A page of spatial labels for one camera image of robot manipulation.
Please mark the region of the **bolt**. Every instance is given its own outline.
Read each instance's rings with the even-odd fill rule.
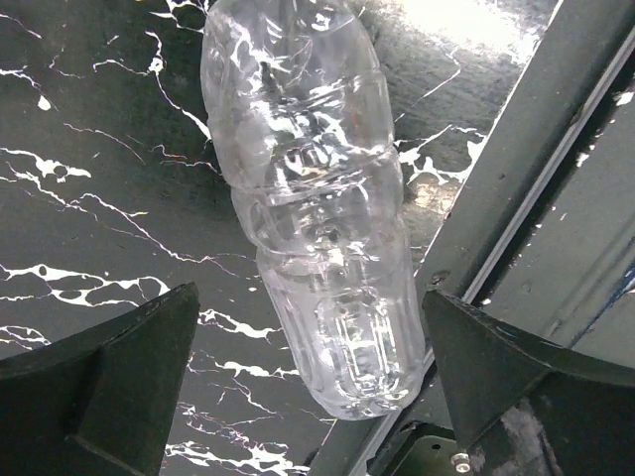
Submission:
[[[454,465],[457,473],[465,474],[472,470],[467,453],[457,453],[451,458],[450,462]]]
[[[430,284],[433,286],[438,286],[443,281],[445,281],[450,274],[451,272],[448,270],[437,271],[436,273],[433,274],[432,278],[430,279]]]

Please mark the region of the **plastic bottle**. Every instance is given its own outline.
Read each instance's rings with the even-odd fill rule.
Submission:
[[[300,375],[334,417],[423,382],[386,79],[339,0],[219,0],[202,92],[222,173]]]

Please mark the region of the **metal frame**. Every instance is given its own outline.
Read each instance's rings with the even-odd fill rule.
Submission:
[[[474,301],[625,60],[633,25],[633,0],[563,1],[417,276],[421,298],[439,287]],[[399,415],[339,421],[310,476],[364,475],[413,421],[451,427],[433,362],[429,353],[427,383]]]
[[[628,295],[635,288],[634,90],[631,55],[571,149],[558,192],[524,225],[533,232],[506,253],[511,266],[496,267],[486,308],[560,345],[629,367],[635,366],[635,300]]]

